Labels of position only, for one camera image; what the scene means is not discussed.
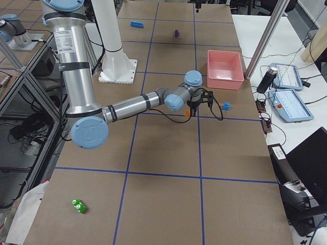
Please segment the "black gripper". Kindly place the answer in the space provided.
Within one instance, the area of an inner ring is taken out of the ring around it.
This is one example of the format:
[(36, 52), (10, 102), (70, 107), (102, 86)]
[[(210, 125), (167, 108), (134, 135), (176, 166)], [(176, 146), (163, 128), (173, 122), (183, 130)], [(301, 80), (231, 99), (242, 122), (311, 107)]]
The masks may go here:
[(190, 108), (190, 117), (195, 117), (197, 113), (197, 108), (200, 104), (207, 103), (209, 108), (213, 106), (213, 92), (206, 89), (198, 89), (197, 95), (194, 95), (189, 101), (187, 101), (187, 105)]
[(201, 6), (202, 6), (202, 0), (195, 0), (196, 13), (199, 12), (199, 10), (201, 9)]

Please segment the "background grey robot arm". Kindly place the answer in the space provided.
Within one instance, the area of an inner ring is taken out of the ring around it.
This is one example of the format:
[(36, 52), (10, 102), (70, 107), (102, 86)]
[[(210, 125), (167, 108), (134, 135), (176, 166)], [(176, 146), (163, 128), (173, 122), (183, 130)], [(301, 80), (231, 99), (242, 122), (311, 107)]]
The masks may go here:
[(12, 50), (31, 51), (43, 39), (43, 34), (29, 33), (17, 15), (5, 14), (1, 16), (1, 38)]

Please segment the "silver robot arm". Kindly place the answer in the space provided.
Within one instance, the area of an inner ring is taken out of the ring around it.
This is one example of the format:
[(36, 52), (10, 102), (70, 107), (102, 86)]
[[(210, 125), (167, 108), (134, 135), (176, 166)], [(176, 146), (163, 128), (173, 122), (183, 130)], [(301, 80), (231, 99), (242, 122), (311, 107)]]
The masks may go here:
[[(93, 1), (92, 6), (105, 49), (99, 80), (131, 84), (137, 61), (129, 59), (123, 51), (114, 3)], [(209, 98), (209, 92), (202, 87), (201, 73), (191, 70), (175, 89), (159, 88), (112, 105), (100, 106), (95, 98), (84, 40), (84, 2), (43, 1), (42, 9), (44, 22), (54, 33), (59, 70), (69, 97), (70, 107), (66, 114), (74, 121), (71, 137), (77, 146), (94, 149), (102, 145), (109, 134), (109, 123), (130, 118), (159, 105), (165, 105), (171, 111), (178, 111), (184, 105), (195, 109)]]

